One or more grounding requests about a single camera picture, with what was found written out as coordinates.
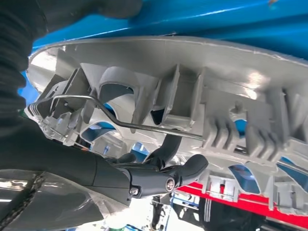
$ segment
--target metal rod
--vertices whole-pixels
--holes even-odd
[[[119,120],[116,119],[112,114],[111,114],[109,111],[106,109],[98,99],[97,99],[95,97],[93,97],[93,96],[88,96],[88,95],[56,95],[56,96],[54,96],[53,98],[53,100],[51,102],[50,112],[51,113],[53,111],[55,100],[57,100],[57,99],[67,99],[67,98],[91,100],[91,101],[95,103],[97,107],[99,107],[103,113],[105,113],[111,121],[112,121],[113,123],[115,123],[115,124],[116,124],[118,126],[120,126],[120,127],[140,129],[140,130],[145,130],[145,131],[156,131],[156,132],[160,132],[160,133],[165,133],[165,134],[169,134],[169,135],[181,136],[181,137],[185,137],[185,138],[203,141],[203,136],[202,136],[202,135],[192,134],[192,133],[185,132],[185,131],[179,131],[179,130],[173,130],[173,129],[168,129],[168,128],[159,128],[159,127],[152,127],[152,126],[147,126],[147,125],[139,125],[139,124],[131,124],[131,123],[122,122],[122,121],[119,121]]]

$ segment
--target car part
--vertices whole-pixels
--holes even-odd
[[[226,200],[236,200],[239,192],[264,195],[270,209],[306,215],[307,71],[303,60],[202,38],[63,42],[31,56],[27,75],[41,96],[26,113],[50,139],[71,146],[81,137],[98,154],[115,140],[122,141],[114,148],[119,156],[137,141],[150,152],[163,142],[159,133],[136,131],[143,125],[195,134],[196,140],[183,138],[174,160],[206,156],[205,192]],[[79,89],[77,79],[86,87]],[[117,120],[82,100],[57,100],[50,114],[51,98],[69,93],[108,103]],[[118,120],[139,127],[127,129]],[[247,124],[242,137],[239,121]],[[86,136],[100,122],[114,131]]]
[[[10,200],[5,200],[9,203],[5,204],[0,211],[0,230],[7,227],[60,229],[63,225],[75,226],[79,222],[88,221],[87,218],[76,221],[74,220],[75,217],[69,215],[61,218],[62,222],[48,223],[46,220],[54,221],[51,219],[54,215],[42,212],[41,219],[35,222],[27,217],[37,210],[33,207],[35,204],[33,201],[36,201],[37,205],[49,203],[57,206],[57,209],[60,211],[81,210],[85,206],[88,209],[88,205],[94,204],[94,210],[91,211],[94,214],[92,214],[91,219],[106,217],[125,209],[130,204],[131,196],[140,198],[152,193],[167,193],[175,187],[196,180],[207,167],[208,162],[202,155],[196,155],[184,166],[174,166],[171,169],[155,166],[150,163],[150,160],[140,165],[126,163],[134,160],[131,158],[131,154],[123,155],[119,159],[105,160],[94,153],[68,148],[58,142],[48,140],[37,124],[18,116],[19,109],[22,109],[24,103],[24,100],[17,96],[17,89],[22,87],[23,83],[20,71],[28,66],[27,55],[30,52],[29,48],[33,39],[67,26],[89,13],[100,12],[112,17],[131,17],[140,10],[141,1],[66,0],[51,4],[50,1],[39,0],[28,2],[26,8],[23,9],[29,10],[26,13],[18,8],[17,3],[20,1],[5,2],[0,10],[0,16],[5,25],[2,31],[4,39],[1,41],[2,49],[0,52],[0,68],[3,73],[0,103],[2,108],[0,142],[3,151],[1,152],[0,175],[3,176],[2,180],[4,182],[1,191],[6,191],[11,197]],[[78,90],[87,91],[83,88],[85,85],[81,82],[82,79],[75,77],[75,81],[79,83],[75,85],[75,87],[77,85]],[[63,90],[72,89],[67,85]],[[69,106],[78,108],[80,104],[70,101]],[[167,136],[166,139],[172,139],[172,136]],[[176,150],[168,148],[168,143],[161,149],[171,150],[170,153],[165,153],[167,156],[173,157],[176,153]],[[73,153],[75,154],[74,160],[69,161],[69,157]],[[162,155],[159,154],[156,158],[158,163],[159,157]],[[146,176],[153,180],[152,184],[146,181]],[[21,186],[11,187],[13,184],[11,181],[19,180]],[[45,189],[46,184],[55,189]],[[69,193],[80,195],[81,200],[60,205],[60,200],[65,199],[65,195]],[[54,195],[57,200],[52,201]]]

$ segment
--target white stripes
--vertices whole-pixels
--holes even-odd
[[[205,204],[204,206],[204,221],[210,222],[211,220],[211,207],[212,205],[212,200],[205,199]]]

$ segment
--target gray plastic part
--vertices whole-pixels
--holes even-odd
[[[42,57],[57,59],[57,69],[51,71],[51,63],[40,63]],[[229,167],[236,165],[250,171],[257,188],[254,194],[269,197],[271,209],[279,201],[277,190],[282,178],[298,192],[297,209],[302,208],[300,201],[303,205],[308,198],[308,179],[277,167],[284,157],[307,169],[308,63],[304,60],[204,38],[137,37],[54,44],[37,51],[29,62],[28,78],[41,91],[55,74],[68,80],[68,71],[64,70],[72,73],[80,67],[98,98],[107,94],[100,89],[112,92],[116,84],[130,87],[134,94],[118,89],[115,95],[103,96],[120,121],[157,126],[149,112],[165,109],[158,126],[203,136],[203,141],[183,139],[174,159],[183,164],[195,154],[205,156],[210,163],[209,179],[203,181],[233,182],[234,187],[230,188],[236,191],[233,200],[236,201],[238,192],[251,193],[230,171]],[[99,154],[112,147],[108,155],[114,150],[116,158],[129,152],[137,141],[152,152],[165,138],[152,131],[134,133],[111,122],[97,108],[86,106],[85,119],[79,119],[75,129],[63,128],[63,136],[51,136],[50,130],[59,122],[57,119],[47,117],[41,127],[48,137],[72,145],[69,140],[82,136],[91,125],[107,122],[116,130],[91,143]],[[27,110],[29,117],[37,119]],[[245,138],[239,137],[235,125],[239,119],[248,121]],[[290,203],[284,206],[285,212],[296,212]]]
[[[54,74],[50,80],[50,82],[45,87],[45,89],[39,96],[38,100],[50,97],[50,95],[48,96],[48,94],[50,93],[51,89],[54,89],[54,87],[57,86],[58,83],[63,82],[63,81],[65,81],[65,79],[63,79],[61,76],[58,76],[57,74]]]
[[[282,213],[308,215],[306,193],[291,182],[279,182],[277,186],[277,208]]]
[[[72,81],[64,92],[64,94],[78,94],[78,95],[88,95],[90,85],[82,68],[76,71],[75,75],[72,77]],[[68,107],[72,110],[78,110],[82,107],[85,102],[78,99],[66,99]]]
[[[75,129],[80,121],[82,109],[79,109],[72,113],[69,118],[69,122],[67,126],[68,129]]]

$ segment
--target blue machine body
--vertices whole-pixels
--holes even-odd
[[[91,15],[37,40],[33,51],[72,39],[186,35],[238,42],[308,60],[306,0],[144,0],[130,20]],[[38,93],[20,90],[27,104]]]

